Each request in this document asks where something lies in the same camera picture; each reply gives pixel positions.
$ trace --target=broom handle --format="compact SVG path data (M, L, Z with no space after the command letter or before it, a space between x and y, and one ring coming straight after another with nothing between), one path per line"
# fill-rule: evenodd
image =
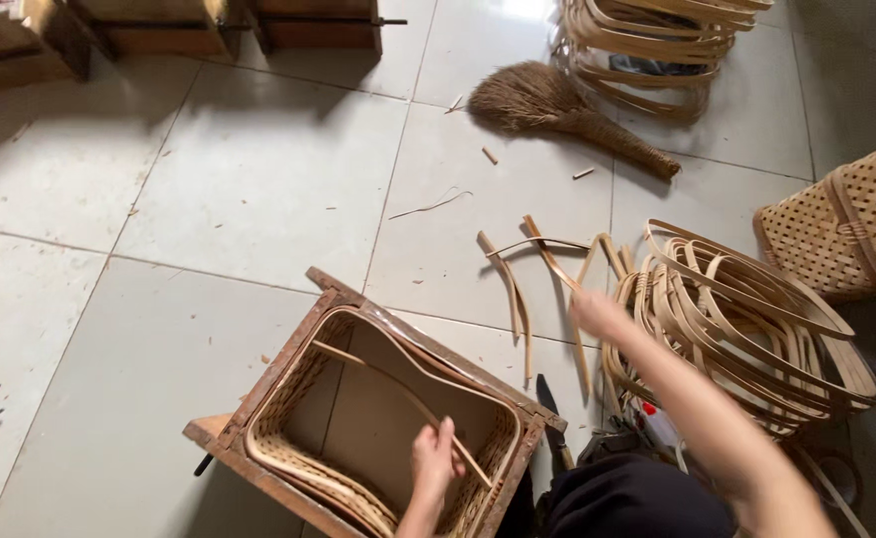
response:
M680 163L659 149L637 138L634 133L592 110L575 110L562 118L564 129L650 168L660 179L670 181L680 171Z

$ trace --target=straw broom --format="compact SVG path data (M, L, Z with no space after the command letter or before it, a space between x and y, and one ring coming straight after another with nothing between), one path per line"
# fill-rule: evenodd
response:
M669 181L680 164L591 108L571 80L539 61L503 67L468 98L468 110L505 132L551 130L577 135L646 166Z

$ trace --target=floor tile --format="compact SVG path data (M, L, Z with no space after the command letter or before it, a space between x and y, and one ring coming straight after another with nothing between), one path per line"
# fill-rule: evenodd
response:
M0 538L278 536L300 519L223 465L194 417L229 412L316 296L112 259L0 501Z
M622 108L621 125L667 151L812 179L806 119L790 32L757 26L737 41L714 81L707 111L673 126Z
M485 145L498 165L482 153ZM478 232L498 248L507 246L527 238L522 217L531 214L545 236L590 244L610 225L611 165L606 152L583 142L506 139L476 126L467 113L412 104L366 295L385 306L510 328L506 288L485 259ZM596 171L571 178L589 166ZM431 211L389 218L461 192L470 194ZM582 251L554 250L576 276ZM514 249L509 259L527 295L534 334L573 342L564 319L567 293L536 247ZM594 260L585 284L603 287L606 260Z
M449 107L498 67L546 61L551 0L442 0L435 9L415 101Z
M760 259L753 214L810 186L801 179L740 166L679 155L675 158L683 171L669 187L634 166L617 163L611 235L617 247L630 245L637 268L649 254L642 237L648 218Z
M0 493L105 258L0 235Z
M773 6L766 11L757 11L757 24L767 24L790 30L790 0L774 0Z
M876 151L876 52L795 33L816 179Z
M197 69L97 60L87 83L1 92L0 231L112 249Z
M509 333L408 312L397 311L395 314L508 385L524 391L530 398L536 398L533 381L528 389L524 388L524 351L513 345ZM606 417L603 416L599 398L591 396L585 405L580 392L573 346L535 338L533 348L534 375L536 377L537 373L543 373L547 379L557 410L568 422L567 431L564 432L567 447L571 449L574 458L577 458L591 439L592 428L604 425ZM597 378L599 352L588 348L586 355L592 368L591 375ZM551 452L543 437L541 445L534 451L530 465L534 496L538 497L551 488Z
M360 288L407 104L205 64L117 251L314 290Z
M380 0L378 13L407 25L381 27L382 54L356 49L276 49L264 56L245 32L239 65L411 99L437 0Z
M790 2L790 30L876 51L876 5L868 0Z

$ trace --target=black pants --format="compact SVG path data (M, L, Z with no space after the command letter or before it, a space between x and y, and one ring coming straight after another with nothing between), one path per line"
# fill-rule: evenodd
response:
M525 473L497 536L527 538L533 529L533 492ZM696 480L671 465L620 454L555 478L538 535L731 538L735 530L727 506Z

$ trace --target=knife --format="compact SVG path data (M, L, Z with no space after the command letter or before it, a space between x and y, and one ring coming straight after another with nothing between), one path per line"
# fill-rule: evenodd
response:
M554 414L557 412L557 404L554 402L554 397L551 394L551 389L548 387L548 382L544 379L543 373L537 374L537 401L548 408ZM568 471L574 468L574 458L571 457L571 450L567 448L564 442L564 434L558 432L551 426L545 426L544 434L548 436L548 444L551 445L551 456L554 459L555 466L560 463L562 471Z

